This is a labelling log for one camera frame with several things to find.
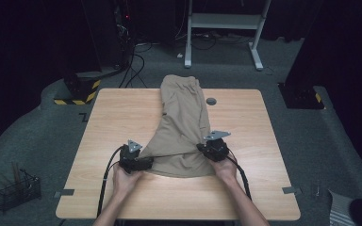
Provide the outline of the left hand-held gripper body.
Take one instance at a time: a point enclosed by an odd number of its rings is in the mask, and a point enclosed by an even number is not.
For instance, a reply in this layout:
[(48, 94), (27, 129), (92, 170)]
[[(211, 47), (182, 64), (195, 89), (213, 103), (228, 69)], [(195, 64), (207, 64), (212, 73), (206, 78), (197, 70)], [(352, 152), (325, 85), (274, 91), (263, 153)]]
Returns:
[(134, 140), (128, 139), (120, 152), (119, 165), (130, 174), (132, 171), (140, 171), (141, 164), (138, 160), (141, 145)]

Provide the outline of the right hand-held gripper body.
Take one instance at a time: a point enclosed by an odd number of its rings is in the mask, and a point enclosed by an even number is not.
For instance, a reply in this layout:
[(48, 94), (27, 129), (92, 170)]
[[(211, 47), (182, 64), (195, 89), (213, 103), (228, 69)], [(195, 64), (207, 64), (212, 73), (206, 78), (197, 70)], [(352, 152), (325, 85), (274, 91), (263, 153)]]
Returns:
[(229, 154), (227, 144), (223, 141), (223, 138), (228, 136), (230, 136), (229, 132), (212, 131), (204, 137), (208, 151), (212, 154), (212, 159), (210, 160), (214, 162), (222, 161)]

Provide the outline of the khaki shorts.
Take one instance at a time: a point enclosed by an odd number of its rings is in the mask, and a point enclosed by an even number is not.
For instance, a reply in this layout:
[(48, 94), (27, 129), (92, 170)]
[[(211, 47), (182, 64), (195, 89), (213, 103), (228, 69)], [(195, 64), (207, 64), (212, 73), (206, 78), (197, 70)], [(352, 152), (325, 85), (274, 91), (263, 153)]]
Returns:
[(150, 169), (153, 174), (176, 178), (212, 175), (214, 169), (197, 149), (210, 132), (199, 80), (193, 76), (167, 75), (160, 94), (161, 120), (140, 157), (154, 159)]

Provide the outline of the person's right hand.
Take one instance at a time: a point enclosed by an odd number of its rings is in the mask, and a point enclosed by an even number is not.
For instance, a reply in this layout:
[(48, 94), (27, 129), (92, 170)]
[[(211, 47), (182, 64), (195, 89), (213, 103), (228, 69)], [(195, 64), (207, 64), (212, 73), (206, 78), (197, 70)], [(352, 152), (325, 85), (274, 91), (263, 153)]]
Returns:
[(222, 161), (214, 162), (209, 160), (210, 165), (215, 170), (216, 176), (227, 186), (235, 184), (237, 180), (237, 166), (235, 159), (228, 155)]

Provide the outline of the grey tape strip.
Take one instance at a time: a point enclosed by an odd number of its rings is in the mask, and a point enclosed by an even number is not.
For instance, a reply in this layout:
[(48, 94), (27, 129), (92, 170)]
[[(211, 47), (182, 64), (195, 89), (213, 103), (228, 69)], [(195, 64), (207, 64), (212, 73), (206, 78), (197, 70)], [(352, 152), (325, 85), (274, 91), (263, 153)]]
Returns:
[(54, 198), (58, 199), (62, 196), (73, 196), (74, 189), (62, 189), (60, 191), (56, 191), (54, 194)]
[(287, 186), (287, 187), (282, 187), (282, 190), (284, 192), (284, 194), (294, 194), (294, 195), (298, 195), (302, 193), (302, 190), (299, 187), (295, 187), (295, 186)]

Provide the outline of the black yellow striped stand base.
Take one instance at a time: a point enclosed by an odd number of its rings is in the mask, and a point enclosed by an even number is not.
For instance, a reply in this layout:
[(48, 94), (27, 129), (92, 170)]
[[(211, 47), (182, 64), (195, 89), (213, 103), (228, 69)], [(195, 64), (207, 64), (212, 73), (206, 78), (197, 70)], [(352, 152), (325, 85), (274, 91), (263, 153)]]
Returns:
[(56, 105), (88, 105), (96, 95), (100, 79), (79, 78), (75, 73), (63, 77), (63, 87), (54, 98)]

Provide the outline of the black stand base yellow mark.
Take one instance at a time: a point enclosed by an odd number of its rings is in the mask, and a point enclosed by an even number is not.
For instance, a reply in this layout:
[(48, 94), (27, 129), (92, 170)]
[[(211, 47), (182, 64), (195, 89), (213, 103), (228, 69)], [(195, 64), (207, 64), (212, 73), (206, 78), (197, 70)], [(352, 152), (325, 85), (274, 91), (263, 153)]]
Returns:
[(287, 108), (324, 109), (320, 95), (313, 88), (298, 90), (293, 86), (287, 86), (285, 83), (279, 83), (278, 88)]

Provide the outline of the grey striped cloth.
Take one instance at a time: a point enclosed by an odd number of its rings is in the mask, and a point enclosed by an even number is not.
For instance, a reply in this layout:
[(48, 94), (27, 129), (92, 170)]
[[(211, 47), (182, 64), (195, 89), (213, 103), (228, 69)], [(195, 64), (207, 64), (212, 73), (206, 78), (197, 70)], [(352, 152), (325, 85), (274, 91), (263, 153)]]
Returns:
[(352, 198), (329, 191), (332, 202), (330, 209), (330, 226), (356, 226), (350, 214)]

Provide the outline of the white metal stand frame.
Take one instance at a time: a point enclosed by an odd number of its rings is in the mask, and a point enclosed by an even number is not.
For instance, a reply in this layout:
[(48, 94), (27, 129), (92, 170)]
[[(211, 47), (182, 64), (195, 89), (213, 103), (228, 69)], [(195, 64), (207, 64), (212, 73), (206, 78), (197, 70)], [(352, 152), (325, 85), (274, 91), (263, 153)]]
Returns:
[(260, 14), (216, 14), (216, 13), (195, 13), (192, 9), (193, 0), (188, 3), (188, 26), (187, 42), (184, 55), (184, 66), (190, 68), (192, 65), (192, 29), (193, 28), (219, 28), (219, 29), (240, 29), (254, 30), (255, 36), (252, 42), (248, 43), (249, 51), (252, 55), (255, 68), (262, 71), (264, 66), (257, 51), (257, 45), (260, 40), (264, 24), (267, 19), (268, 11), (272, 0), (265, 0), (264, 7)]

